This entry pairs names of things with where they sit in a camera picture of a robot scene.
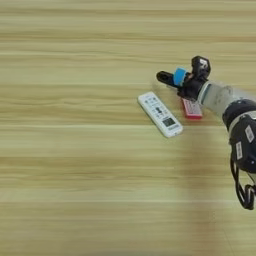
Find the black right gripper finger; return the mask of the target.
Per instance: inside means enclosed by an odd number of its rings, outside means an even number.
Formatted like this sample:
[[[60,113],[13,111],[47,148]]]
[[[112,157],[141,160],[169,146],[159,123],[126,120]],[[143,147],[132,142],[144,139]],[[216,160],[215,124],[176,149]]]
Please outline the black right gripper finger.
[[[172,73],[166,72],[166,71],[159,71],[156,74],[156,78],[159,82],[170,86],[170,87],[175,87],[174,84],[174,75]]]

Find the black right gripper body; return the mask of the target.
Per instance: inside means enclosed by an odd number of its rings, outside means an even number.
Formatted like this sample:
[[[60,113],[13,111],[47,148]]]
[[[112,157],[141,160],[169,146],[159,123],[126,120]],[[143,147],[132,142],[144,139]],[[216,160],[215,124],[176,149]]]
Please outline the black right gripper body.
[[[185,70],[176,71],[177,94],[184,99],[196,101],[203,85],[208,81],[204,76],[198,76]]]

